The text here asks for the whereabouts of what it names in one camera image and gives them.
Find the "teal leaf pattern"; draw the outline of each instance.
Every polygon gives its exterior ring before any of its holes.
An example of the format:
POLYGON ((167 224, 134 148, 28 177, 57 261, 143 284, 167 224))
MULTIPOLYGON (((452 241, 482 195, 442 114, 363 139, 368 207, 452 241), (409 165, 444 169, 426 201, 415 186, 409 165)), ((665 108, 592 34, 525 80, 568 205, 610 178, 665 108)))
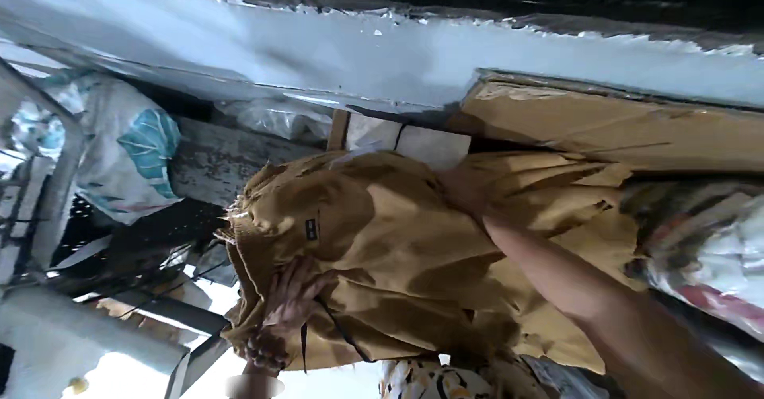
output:
POLYGON ((175 120, 161 109, 146 109, 135 117, 130 129, 117 138, 135 163, 138 173, 157 193, 175 199, 167 177, 167 160, 175 155, 180 131, 175 120))

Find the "cardboard box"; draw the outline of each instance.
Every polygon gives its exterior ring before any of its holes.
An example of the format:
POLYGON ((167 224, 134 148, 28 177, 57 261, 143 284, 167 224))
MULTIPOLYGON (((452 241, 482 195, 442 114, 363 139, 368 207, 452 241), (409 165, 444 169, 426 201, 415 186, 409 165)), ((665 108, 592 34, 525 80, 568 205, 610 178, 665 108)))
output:
POLYGON ((448 121, 635 169, 764 172, 764 114, 638 95, 582 82, 492 73, 448 121))

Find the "white wall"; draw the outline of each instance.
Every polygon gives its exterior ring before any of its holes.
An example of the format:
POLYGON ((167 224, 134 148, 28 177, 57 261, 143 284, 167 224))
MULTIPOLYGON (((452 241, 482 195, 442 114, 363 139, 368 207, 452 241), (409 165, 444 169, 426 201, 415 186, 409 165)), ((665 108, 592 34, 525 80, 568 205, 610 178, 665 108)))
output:
POLYGON ((0 0, 0 36, 205 99, 311 90, 387 111, 442 109, 463 98, 476 69, 494 68, 764 106, 764 61, 750 46, 702 51, 638 33, 510 24, 242 0, 0 0))

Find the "plastic bag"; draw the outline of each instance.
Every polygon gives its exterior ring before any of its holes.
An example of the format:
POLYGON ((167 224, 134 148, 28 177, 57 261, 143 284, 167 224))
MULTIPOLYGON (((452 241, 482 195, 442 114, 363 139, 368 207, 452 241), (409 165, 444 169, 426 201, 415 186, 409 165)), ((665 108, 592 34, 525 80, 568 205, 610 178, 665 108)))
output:
POLYGON ((215 108, 251 130, 288 140, 317 142, 331 131, 330 108, 292 98, 222 101, 215 108))
MULTIPOLYGON (((67 71, 40 86, 78 117, 89 140, 77 194, 124 224, 181 200, 167 177, 180 132, 157 104, 128 83, 91 71, 67 71)), ((17 150, 58 159, 65 134, 56 116, 24 101, 12 121, 17 150)))
POLYGON ((764 193, 732 181, 649 183, 623 210, 642 226, 650 284, 764 342, 764 193))

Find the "black strap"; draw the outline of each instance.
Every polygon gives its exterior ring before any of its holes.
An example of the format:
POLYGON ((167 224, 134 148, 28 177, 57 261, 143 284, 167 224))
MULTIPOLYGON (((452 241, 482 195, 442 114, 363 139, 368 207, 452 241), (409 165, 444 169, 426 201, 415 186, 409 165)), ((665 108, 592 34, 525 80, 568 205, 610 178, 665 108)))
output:
MULTIPOLYGON (((364 352, 364 350, 361 349, 361 347, 358 346, 358 344, 355 343, 355 340, 350 336, 339 324, 339 321, 337 320, 337 317, 331 312, 331 309, 329 309, 329 305, 326 304, 326 302, 320 297, 316 296, 314 298, 316 302, 318 302, 321 307, 326 311, 326 313, 329 315, 331 322, 334 323, 335 329, 337 329, 337 332, 339 332, 340 336, 345 340, 346 343, 350 344, 353 348, 355 348, 355 352, 358 353, 358 355, 361 357, 361 360, 367 363, 374 363, 377 362, 376 360, 371 360, 369 356, 364 352)), ((308 342, 308 323, 305 323, 302 325, 302 328, 300 330, 300 336, 302 340, 302 366, 305 368, 305 372, 308 372, 308 365, 306 363, 305 358, 305 351, 307 348, 307 342, 308 342)))
POLYGON ((377 362, 376 360, 371 360, 369 356, 364 352, 364 350, 361 349, 361 347, 358 346, 358 344, 355 343, 355 340, 352 336, 350 336, 339 324, 339 321, 337 321, 337 318, 334 316, 334 314, 331 312, 331 309, 329 309, 329 305, 326 304, 326 302, 320 297, 316 296, 316 302, 318 302, 323 308, 324 311, 329 315, 331 321, 335 324, 335 328, 337 329, 337 332, 339 332, 340 336, 345 340, 346 343, 352 345, 353 348, 355 348, 355 352, 358 353, 358 355, 361 357, 361 360, 367 363, 374 363, 377 362))
POLYGON ((308 362, 305 357, 306 347, 308 345, 308 323, 305 323, 300 328, 300 341, 302 343, 302 370, 308 373, 308 362))

